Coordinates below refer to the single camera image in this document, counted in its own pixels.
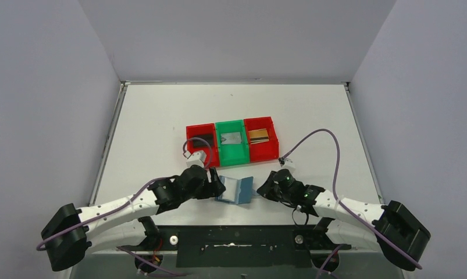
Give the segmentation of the teal card holder wallet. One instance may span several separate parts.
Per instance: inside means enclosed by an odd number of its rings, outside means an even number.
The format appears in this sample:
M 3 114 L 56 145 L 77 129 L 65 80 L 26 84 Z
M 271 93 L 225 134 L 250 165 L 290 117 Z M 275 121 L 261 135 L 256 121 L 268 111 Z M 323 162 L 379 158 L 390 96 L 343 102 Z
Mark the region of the teal card holder wallet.
M 226 187 L 225 191 L 215 198 L 218 202 L 231 205 L 243 205 L 251 203 L 254 196 L 258 196 L 254 188 L 254 177 L 236 179 L 220 176 L 220 182 Z

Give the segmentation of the green plastic bin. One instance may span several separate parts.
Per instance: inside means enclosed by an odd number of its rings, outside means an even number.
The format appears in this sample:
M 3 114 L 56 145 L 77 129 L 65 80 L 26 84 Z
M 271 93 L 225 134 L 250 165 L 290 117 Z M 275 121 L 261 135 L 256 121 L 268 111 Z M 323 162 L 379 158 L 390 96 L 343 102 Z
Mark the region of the green plastic bin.
M 243 120 L 215 123 L 219 162 L 222 167 L 248 164 L 249 145 Z

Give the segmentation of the red plastic bin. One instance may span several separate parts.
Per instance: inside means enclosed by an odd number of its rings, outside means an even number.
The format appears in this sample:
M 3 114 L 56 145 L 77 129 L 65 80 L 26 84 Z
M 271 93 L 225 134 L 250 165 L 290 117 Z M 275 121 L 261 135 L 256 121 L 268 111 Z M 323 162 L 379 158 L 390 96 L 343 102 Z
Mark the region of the red plastic bin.
M 194 135 L 199 134 L 213 134 L 215 140 L 215 146 L 213 148 L 206 147 L 206 148 L 193 148 L 192 147 L 192 140 L 194 139 Z M 187 143 L 185 145 L 185 149 L 191 153 L 196 151 L 204 151 L 206 153 L 206 163 L 210 160 L 210 167 L 219 167 L 220 166 L 220 159 L 219 159 L 219 150 L 218 150 L 218 141 L 216 136 L 216 127 L 213 123 L 208 124 L 198 124 L 186 127 L 186 140 Z
M 244 119 L 251 163 L 279 157 L 279 140 L 271 117 Z

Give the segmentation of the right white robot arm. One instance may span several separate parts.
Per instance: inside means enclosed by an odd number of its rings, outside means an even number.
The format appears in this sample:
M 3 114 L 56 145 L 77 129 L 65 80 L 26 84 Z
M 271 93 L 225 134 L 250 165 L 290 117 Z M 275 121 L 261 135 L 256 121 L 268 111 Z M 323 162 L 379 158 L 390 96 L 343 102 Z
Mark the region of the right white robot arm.
M 366 203 L 304 184 L 287 169 L 272 171 L 257 194 L 310 216 L 329 220 L 327 236 L 334 244 L 381 252 L 402 270 L 420 269 L 430 231 L 402 203 Z

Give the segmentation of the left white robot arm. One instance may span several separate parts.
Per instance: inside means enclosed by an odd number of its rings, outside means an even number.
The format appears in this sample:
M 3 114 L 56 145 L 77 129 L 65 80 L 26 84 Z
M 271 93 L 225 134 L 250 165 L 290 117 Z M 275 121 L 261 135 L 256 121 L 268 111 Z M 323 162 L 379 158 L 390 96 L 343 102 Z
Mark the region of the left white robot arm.
M 111 202 L 58 209 L 41 232 L 37 251 L 45 251 L 53 271 L 63 271 L 85 255 L 118 247 L 154 249 L 161 234 L 152 217 L 179 208 L 190 199 L 219 197 L 226 187 L 215 168 L 198 165 L 180 175 L 155 178 L 135 194 Z

